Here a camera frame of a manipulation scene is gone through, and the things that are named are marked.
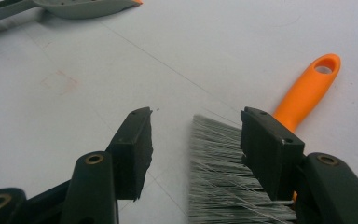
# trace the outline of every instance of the orange brush handle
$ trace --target orange brush handle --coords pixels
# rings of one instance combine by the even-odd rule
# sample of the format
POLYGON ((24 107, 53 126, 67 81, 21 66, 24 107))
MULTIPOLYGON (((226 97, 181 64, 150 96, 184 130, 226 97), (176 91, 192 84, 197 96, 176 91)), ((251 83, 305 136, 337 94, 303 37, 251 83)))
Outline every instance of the orange brush handle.
POLYGON ((324 97, 340 66, 341 60, 336 54, 326 54, 311 63, 286 93, 273 117, 293 133, 297 125, 324 97), (331 73, 319 72, 319 68, 323 67, 330 69, 331 73))

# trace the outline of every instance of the hand brush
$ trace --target hand brush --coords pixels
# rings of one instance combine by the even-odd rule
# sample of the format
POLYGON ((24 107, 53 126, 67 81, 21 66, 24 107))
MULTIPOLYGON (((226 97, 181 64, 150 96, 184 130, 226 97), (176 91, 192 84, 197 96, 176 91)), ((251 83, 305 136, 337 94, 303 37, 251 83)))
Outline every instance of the hand brush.
MULTIPOLYGON (((340 59, 326 54, 305 70, 277 107, 274 118, 293 132, 323 98, 340 59)), ((189 223, 291 223, 295 212, 272 201, 241 162, 241 129, 196 115, 190 141, 189 223)))

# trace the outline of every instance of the gray dustpan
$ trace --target gray dustpan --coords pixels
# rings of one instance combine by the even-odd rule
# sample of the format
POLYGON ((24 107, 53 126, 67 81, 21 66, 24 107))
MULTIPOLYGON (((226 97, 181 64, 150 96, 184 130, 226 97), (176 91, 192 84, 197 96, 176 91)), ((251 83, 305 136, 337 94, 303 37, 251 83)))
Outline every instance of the gray dustpan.
POLYGON ((33 7, 65 19, 89 19, 141 4, 141 0, 4 0, 0 2, 0 20, 33 7))

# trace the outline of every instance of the gray handle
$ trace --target gray handle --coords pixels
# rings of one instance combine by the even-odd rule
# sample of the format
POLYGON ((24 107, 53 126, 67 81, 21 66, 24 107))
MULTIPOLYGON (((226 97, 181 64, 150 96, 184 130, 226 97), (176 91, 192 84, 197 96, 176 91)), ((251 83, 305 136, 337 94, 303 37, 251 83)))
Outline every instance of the gray handle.
POLYGON ((0 20, 36 7, 32 0, 4 0, 0 2, 0 20))

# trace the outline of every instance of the gray bristle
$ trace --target gray bristle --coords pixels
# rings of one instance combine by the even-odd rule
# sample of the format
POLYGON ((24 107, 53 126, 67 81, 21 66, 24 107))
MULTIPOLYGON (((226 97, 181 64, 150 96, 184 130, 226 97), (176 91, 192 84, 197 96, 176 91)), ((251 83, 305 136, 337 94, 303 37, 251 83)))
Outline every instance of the gray bristle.
POLYGON ((292 223, 296 214, 273 202, 241 164, 241 130, 201 115, 191 134, 189 223, 292 223))

